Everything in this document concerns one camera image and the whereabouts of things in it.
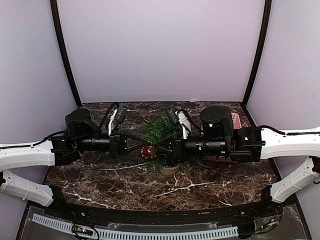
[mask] black edge trim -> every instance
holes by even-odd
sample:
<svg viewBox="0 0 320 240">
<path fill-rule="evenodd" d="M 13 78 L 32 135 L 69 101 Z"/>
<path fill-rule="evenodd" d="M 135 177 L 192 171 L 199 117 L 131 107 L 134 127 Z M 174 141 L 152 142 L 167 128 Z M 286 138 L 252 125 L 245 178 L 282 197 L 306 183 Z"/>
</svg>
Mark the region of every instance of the black edge trim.
<svg viewBox="0 0 320 240">
<path fill-rule="evenodd" d="M 37 203 L 32 202 L 32 201 L 28 201 L 26 203 L 26 206 L 25 206 L 22 218 L 21 218 L 21 222 L 20 222 L 20 225 L 19 225 L 19 228 L 18 228 L 18 233 L 16 234 L 15 240 L 21 240 L 22 233 L 23 233 L 23 230 L 24 230 L 24 227 L 25 227 L 25 224 L 26 224 L 27 216 L 28 216 L 28 213 L 29 213 L 29 209 L 30 209 L 31 206 L 43 208 L 43 206 L 41 206 L 40 204 L 37 204 Z"/>
<path fill-rule="evenodd" d="M 298 209 L 298 213 L 300 215 L 300 219 L 301 219 L 301 222 L 302 222 L 302 225 L 303 225 L 303 228 L 304 228 L 306 239 L 312 240 L 311 233 L 310 233 L 310 230 L 309 230 L 309 227 L 308 227 L 304 212 L 302 211 L 302 208 L 300 206 L 300 203 L 299 203 L 298 199 L 297 199 L 297 202 L 298 202 L 298 204 L 296 204 L 296 208 Z"/>
<path fill-rule="evenodd" d="M 246 86 L 245 94 L 244 94 L 244 97 L 242 100 L 242 103 L 244 104 L 244 106 L 247 106 L 252 89 L 255 84 L 262 52 L 264 50 L 264 45 L 265 45 L 265 41 L 266 41 L 268 23 L 269 23 L 270 12 L 271 12 L 271 5 L 272 5 L 272 0 L 265 0 L 259 40 L 258 40 L 258 44 L 256 47 L 256 52 L 255 52 L 255 56 L 254 56 L 254 60 L 253 60 L 253 65 L 252 65 L 249 81 Z"/>
<path fill-rule="evenodd" d="M 53 23 L 54 23 L 56 39 L 58 41 L 60 54 L 61 54 L 61 58 L 62 58 L 63 65 L 64 65 L 64 70 L 65 70 L 66 76 L 68 78 L 68 82 L 69 82 L 69 85 L 70 85 L 70 88 L 72 91 L 74 101 L 75 101 L 77 107 L 79 108 L 82 103 L 81 103 L 80 96 L 79 96 L 79 93 L 77 90 L 74 75 L 71 71 L 71 66 L 70 66 L 70 62 L 69 62 L 69 58 L 68 58 L 68 54 L 67 54 L 65 40 L 64 40 L 64 36 L 62 33 L 62 28 L 61 28 L 57 0 L 50 0 L 50 5 L 51 5 L 51 12 L 52 12 L 52 18 L 53 18 Z"/>
<path fill-rule="evenodd" d="M 143 103 L 143 101 L 117 101 L 118 103 Z M 102 102 L 83 102 L 82 105 L 86 104 L 112 104 L 113 101 L 102 101 Z M 148 103 L 223 103 L 223 104 L 241 104 L 241 101 L 148 101 Z"/>
<path fill-rule="evenodd" d="M 257 125 L 255 124 L 254 119 L 252 118 L 250 112 L 248 111 L 247 107 L 241 102 L 240 103 L 240 107 L 243 109 L 244 114 L 246 115 L 246 117 L 249 120 L 249 123 L 251 124 L 252 127 L 256 127 Z"/>
<path fill-rule="evenodd" d="M 252 210 L 260 209 L 263 206 L 263 202 L 259 201 L 231 207 L 187 211 L 117 210 L 89 207 L 74 203 L 67 203 L 66 206 L 69 210 L 76 213 L 79 222 L 88 225 L 108 226 L 110 223 L 135 225 L 185 225 L 218 221 L 220 226 L 233 225 L 241 227 L 253 222 L 252 219 L 242 218 L 241 212 L 251 212 Z M 53 214 L 52 211 L 47 210 L 47 208 L 45 208 L 44 213 L 56 217 L 55 214 Z M 269 212 L 267 215 L 271 216 L 273 214 L 273 212 Z"/>
</svg>

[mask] black motor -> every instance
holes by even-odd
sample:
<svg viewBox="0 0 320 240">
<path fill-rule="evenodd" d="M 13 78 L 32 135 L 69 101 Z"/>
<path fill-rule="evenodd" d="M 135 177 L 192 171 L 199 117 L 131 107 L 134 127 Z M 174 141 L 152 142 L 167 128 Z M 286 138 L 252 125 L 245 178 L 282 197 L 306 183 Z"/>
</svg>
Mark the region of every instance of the black motor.
<svg viewBox="0 0 320 240">
<path fill-rule="evenodd" d="M 66 129 L 71 140 L 95 135 L 99 136 L 101 130 L 91 120 L 87 109 L 77 109 L 65 116 Z"/>
<path fill-rule="evenodd" d="M 210 106 L 200 112 L 204 136 L 209 140 L 224 140 L 233 136 L 234 124 L 228 107 Z"/>
</svg>

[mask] lavender wall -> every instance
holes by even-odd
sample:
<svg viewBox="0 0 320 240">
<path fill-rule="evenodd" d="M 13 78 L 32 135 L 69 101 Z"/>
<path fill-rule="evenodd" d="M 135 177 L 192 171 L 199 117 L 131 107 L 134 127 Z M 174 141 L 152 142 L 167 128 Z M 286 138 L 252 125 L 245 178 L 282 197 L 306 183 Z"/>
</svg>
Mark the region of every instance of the lavender wall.
<svg viewBox="0 0 320 240">
<path fill-rule="evenodd" d="M 60 0 L 81 100 L 241 101 L 264 0 Z"/>
<path fill-rule="evenodd" d="M 273 1 L 265 47 L 248 109 L 258 125 L 320 126 L 320 1 Z M 304 157 L 276 159 L 286 177 Z M 312 238 L 320 239 L 320 188 L 297 193 Z"/>
<path fill-rule="evenodd" d="M 50 2 L 0 1 L 0 143 L 38 141 L 65 129 L 76 108 L 61 60 Z M 41 183 L 47 167 L 13 169 Z M 0 194 L 0 239 L 14 240 L 26 206 Z"/>
</svg>

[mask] white cable tray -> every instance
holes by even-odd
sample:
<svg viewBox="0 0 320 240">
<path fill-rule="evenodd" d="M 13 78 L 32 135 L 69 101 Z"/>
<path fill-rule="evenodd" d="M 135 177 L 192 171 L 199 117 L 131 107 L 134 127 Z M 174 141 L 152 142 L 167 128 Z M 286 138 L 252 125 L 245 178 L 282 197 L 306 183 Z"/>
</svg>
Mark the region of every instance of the white cable tray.
<svg viewBox="0 0 320 240">
<path fill-rule="evenodd" d="M 48 228 L 66 233 L 72 233 L 73 224 L 69 221 L 57 220 L 40 214 L 33 214 L 32 221 Z M 101 240 L 217 240 L 231 237 L 237 237 L 238 227 L 228 227 L 222 229 L 214 229 L 207 231 L 194 232 L 179 232 L 179 233 L 143 233 L 143 232 L 127 232 L 114 231 L 95 227 L 99 233 Z M 90 238 L 86 234 L 78 233 L 81 237 Z M 94 231 L 90 239 L 97 239 L 97 234 Z"/>
</svg>

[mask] white arm link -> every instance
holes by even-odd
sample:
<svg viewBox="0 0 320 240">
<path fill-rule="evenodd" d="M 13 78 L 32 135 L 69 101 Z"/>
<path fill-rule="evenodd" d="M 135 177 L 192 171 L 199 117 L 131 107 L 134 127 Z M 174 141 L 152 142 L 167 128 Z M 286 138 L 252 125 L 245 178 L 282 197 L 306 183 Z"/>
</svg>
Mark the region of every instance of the white arm link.
<svg viewBox="0 0 320 240">
<path fill-rule="evenodd" d="M 0 144 L 0 147 L 32 144 L 35 142 Z M 28 166 L 54 166 L 55 154 L 51 152 L 52 148 L 52 142 L 47 140 L 34 147 L 0 149 L 0 172 Z"/>
<path fill-rule="evenodd" d="M 48 207 L 53 200 L 53 192 L 48 185 L 41 185 L 19 177 L 9 170 L 3 171 L 5 183 L 0 186 L 0 193 L 14 195 L 23 200 L 30 200 Z"/>
<path fill-rule="evenodd" d="M 272 201 L 276 203 L 282 203 L 289 196 L 312 183 L 315 179 L 319 178 L 320 174 L 314 172 L 312 170 L 313 167 L 314 163 L 312 159 L 308 157 L 304 163 L 294 172 L 290 173 L 289 176 L 272 184 L 270 190 Z"/>
<path fill-rule="evenodd" d="M 286 133 L 320 132 L 320 127 L 305 130 L 285 130 Z M 264 128 L 261 130 L 261 140 L 265 145 L 261 148 L 261 159 L 285 156 L 320 157 L 320 135 L 281 135 Z"/>
</svg>

